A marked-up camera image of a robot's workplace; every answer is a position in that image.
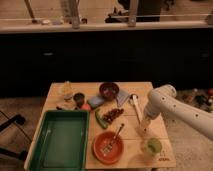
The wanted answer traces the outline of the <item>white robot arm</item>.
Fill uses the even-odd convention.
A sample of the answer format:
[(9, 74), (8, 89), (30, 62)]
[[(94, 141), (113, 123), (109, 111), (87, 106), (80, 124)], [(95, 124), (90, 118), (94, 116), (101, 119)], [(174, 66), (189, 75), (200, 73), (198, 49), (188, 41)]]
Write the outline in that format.
[(160, 113), (171, 114), (213, 141), (213, 114), (192, 107), (176, 99), (177, 91), (172, 85), (163, 85), (148, 93), (148, 102), (140, 121), (145, 131)]

